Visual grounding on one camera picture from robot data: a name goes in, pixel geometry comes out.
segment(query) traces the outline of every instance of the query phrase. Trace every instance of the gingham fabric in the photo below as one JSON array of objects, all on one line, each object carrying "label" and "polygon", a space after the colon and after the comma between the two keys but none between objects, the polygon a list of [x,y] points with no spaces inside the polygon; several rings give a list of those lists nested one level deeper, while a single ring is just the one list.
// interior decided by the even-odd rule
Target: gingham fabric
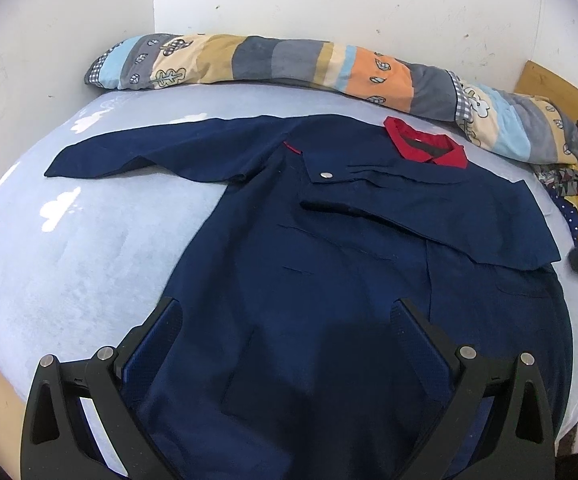
[{"label": "gingham fabric", "polygon": [[104,65],[104,62],[106,61],[106,58],[109,56],[109,54],[111,54],[114,51],[114,49],[116,47],[118,47],[119,45],[120,45],[120,43],[114,44],[114,46],[112,46],[108,51],[106,51],[104,54],[102,54],[102,56],[100,56],[98,59],[96,59],[96,62],[93,63],[93,65],[91,65],[91,68],[86,73],[85,83],[89,83],[91,85],[95,85],[95,86],[98,86],[100,88],[104,88],[99,81],[100,70],[102,69],[102,65]]},{"label": "gingham fabric", "polygon": [[453,72],[447,70],[447,73],[451,76],[451,81],[454,83],[454,88],[456,89],[456,122],[460,124],[460,121],[472,121],[472,107],[469,104],[469,99],[464,93],[463,87],[460,85],[458,76]]}]

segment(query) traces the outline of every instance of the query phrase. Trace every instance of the bed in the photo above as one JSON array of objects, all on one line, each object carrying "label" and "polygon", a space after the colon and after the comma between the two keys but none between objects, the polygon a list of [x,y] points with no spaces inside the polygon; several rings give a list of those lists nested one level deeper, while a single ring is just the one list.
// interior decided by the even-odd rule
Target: bed
[{"label": "bed", "polygon": [[[45,178],[64,147],[102,133],[208,118],[341,114],[371,124],[387,116],[450,134],[468,158],[513,182],[524,180],[558,245],[554,264],[573,330],[573,377],[559,437],[578,421],[578,276],[566,220],[529,167],[486,152],[451,126],[331,92],[267,84],[189,85],[99,97],[25,153],[0,180],[0,370],[25,399],[40,357],[88,358],[117,345],[157,304],[181,253],[226,189],[159,168],[102,180]],[[100,442],[92,404],[86,409]],[[109,444],[102,452],[122,471]]]}]

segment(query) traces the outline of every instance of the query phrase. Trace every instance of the white cloud print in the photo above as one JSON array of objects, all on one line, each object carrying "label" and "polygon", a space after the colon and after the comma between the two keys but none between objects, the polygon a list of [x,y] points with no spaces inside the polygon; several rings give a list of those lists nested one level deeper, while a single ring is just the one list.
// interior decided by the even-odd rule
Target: white cloud print
[{"label": "white cloud print", "polygon": [[173,119],[173,121],[169,121],[167,124],[179,124],[179,123],[196,123],[197,121],[204,121],[207,118],[206,113],[201,114],[191,114],[185,115],[179,119]]},{"label": "white cloud print", "polygon": [[60,193],[56,200],[51,200],[47,202],[40,209],[40,216],[47,218],[47,221],[42,224],[42,232],[50,233],[58,225],[60,219],[69,210],[69,207],[73,205],[75,199],[80,194],[80,187],[78,186],[73,191],[66,191]]},{"label": "white cloud print", "polygon": [[111,109],[108,108],[107,110],[100,110],[99,112],[93,112],[91,115],[83,117],[82,119],[77,119],[73,124],[73,126],[71,127],[71,131],[76,132],[77,134],[81,134],[82,132],[88,130],[91,126],[96,124],[105,113],[110,111]]}]

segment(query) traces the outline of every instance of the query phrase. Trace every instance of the collar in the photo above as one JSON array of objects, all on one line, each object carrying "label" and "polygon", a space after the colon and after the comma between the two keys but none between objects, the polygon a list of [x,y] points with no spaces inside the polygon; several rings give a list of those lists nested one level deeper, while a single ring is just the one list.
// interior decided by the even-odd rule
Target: collar
[{"label": "collar", "polygon": [[[384,127],[400,155],[407,160],[433,162],[439,166],[453,166],[463,170],[467,167],[468,160],[464,148],[449,136],[419,132],[396,117],[387,117],[384,120]],[[415,141],[419,147],[412,146],[407,140]],[[425,145],[430,147],[429,151],[425,150]],[[441,154],[434,156],[432,154],[434,152]]]}]

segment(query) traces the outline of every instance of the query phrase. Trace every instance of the shirt sleeve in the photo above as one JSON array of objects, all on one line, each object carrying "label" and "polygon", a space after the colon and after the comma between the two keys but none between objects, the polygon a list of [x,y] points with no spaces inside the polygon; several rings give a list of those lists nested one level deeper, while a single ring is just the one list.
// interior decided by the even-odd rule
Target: shirt sleeve
[{"label": "shirt sleeve", "polygon": [[260,116],[102,134],[64,148],[44,176],[98,178],[157,165],[196,182],[242,181],[264,167],[293,126]]}]

